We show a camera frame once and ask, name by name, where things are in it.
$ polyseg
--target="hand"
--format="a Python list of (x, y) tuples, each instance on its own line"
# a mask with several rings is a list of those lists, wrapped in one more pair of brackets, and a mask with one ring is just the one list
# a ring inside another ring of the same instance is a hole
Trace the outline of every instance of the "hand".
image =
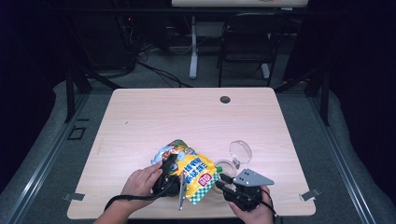
[[(151, 194), (151, 189), (154, 186), (157, 179), (163, 173), (160, 169), (163, 163), (161, 161), (146, 167), (143, 170), (137, 170), (133, 172), (125, 186), (122, 189), (121, 194), (123, 195), (134, 195), (134, 196), (149, 196)], [(129, 204), (131, 205), (132, 212), (146, 207), (154, 201), (142, 201), (142, 200), (131, 200)]]
[[(262, 190), (265, 190), (268, 194), (270, 193), (270, 190), (266, 186), (262, 186)], [(263, 192), (262, 193), (262, 200), (265, 203), (268, 203), (271, 205), (270, 198), (268, 195)], [(267, 208), (263, 204), (259, 204), (257, 208), (250, 212), (245, 212), (242, 211), (236, 204), (229, 202), (229, 205), (231, 209), (233, 210), (233, 213), (238, 216), (239, 218), (242, 219), (246, 224), (273, 224), (273, 214), (269, 208)]]
[[(163, 163), (159, 161), (143, 170), (133, 172), (125, 183), (121, 194), (134, 196), (151, 195), (152, 187), (163, 173), (163, 170), (160, 169), (162, 164)], [(116, 200), (94, 223), (125, 223), (133, 212), (146, 207), (152, 202), (154, 201)]]

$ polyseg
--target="chip bag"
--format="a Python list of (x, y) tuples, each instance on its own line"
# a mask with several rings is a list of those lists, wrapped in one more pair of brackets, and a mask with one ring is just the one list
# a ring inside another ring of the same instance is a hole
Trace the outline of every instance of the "chip bag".
[(184, 172), (186, 177), (186, 198), (192, 204), (198, 204), (212, 188), (219, 174), (213, 161), (206, 156), (196, 153), (182, 140), (175, 140), (159, 150), (152, 164), (166, 160), (170, 154), (177, 154), (176, 163), (171, 167), (169, 175), (178, 175)]

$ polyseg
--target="transparent lid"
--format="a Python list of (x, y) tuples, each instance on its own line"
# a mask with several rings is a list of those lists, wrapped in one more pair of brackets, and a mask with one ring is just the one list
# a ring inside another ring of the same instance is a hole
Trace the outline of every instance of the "transparent lid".
[(248, 166), (252, 156), (249, 145), (242, 140), (231, 142), (230, 154), (233, 157), (233, 164), (236, 169), (239, 169), (240, 166)]

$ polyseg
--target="gray floor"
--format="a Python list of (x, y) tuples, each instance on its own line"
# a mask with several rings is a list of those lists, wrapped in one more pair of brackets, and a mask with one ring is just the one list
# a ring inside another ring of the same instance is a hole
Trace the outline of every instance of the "gray floor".
[[(280, 51), (271, 85), (273, 88), (282, 84), (282, 74), (292, 43), (292, 38), (287, 39)], [(217, 87), (216, 46), (201, 46), (199, 52), (198, 78), (195, 80), (189, 79), (190, 52), (176, 54), (154, 50), (148, 53), (145, 63), (165, 70), (193, 87)], [(231, 75), (245, 72), (254, 76), (260, 75), (255, 69), (243, 66), (229, 67), (227, 71)], [(126, 88), (170, 88), (158, 75), (140, 65), (131, 74), (111, 80)], [(93, 86), (92, 94), (76, 93), (77, 114), (68, 124), (64, 124), (65, 85), (61, 83), (55, 87), (56, 105), (45, 128), (20, 170), (0, 196), (0, 223), (92, 223), (92, 220), (68, 219), (66, 211), (69, 202), (63, 200), (64, 194), (74, 192), (77, 186), (111, 96), (108, 87), (93, 79), (90, 79), (90, 82)], [(292, 90), (279, 93), (277, 98), (308, 186), (311, 189), (319, 189), (322, 194), (315, 200), (317, 212), (312, 217), (284, 217), (284, 223), (396, 223), (394, 205), (376, 186), (349, 143), (347, 126), (336, 96), (331, 94), (330, 97), (331, 126), (326, 127), (318, 118), (318, 100), (304, 97), (304, 85), (301, 83)], [(74, 126), (85, 129), (81, 140), (67, 140)], [(162, 220), (155, 223), (169, 222)], [(234, 219), (173, 222), (238, 221)], [(154, 222), (136, 220), (132, 223)]]

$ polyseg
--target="white desk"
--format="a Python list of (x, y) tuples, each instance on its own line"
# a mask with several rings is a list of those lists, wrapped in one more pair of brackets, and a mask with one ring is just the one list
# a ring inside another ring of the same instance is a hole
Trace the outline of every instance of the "white desk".
[[(172, 7), (306, 7), (308, 0), (172, 0)], [(197, 78), (198, 49), (196, 46), (196, 21), (191, 21), (191, 65), (190, 79)], [(269, 75), (268, 66), (262, 66), (265, 76)]]
[[(231, 102), (219, 98), (228, 96)], [(120, 194), (128, 176), (150, 165), (158, 150), (182, 139), (210, 160), (231, 160), (229, 145), (247, 142), (249, 168), (275, 181), (269, 186), (280, 216), (310, 216), (313, 201), (274, 91), (269, 88), (116, 90), (94, 140), (67, 215), (98, 218), (108, 200)], [(197, 204), (178, 211), (178, 197), (158, 199), (131, 218), (234, 217), (221, 194), (210, 190)]]

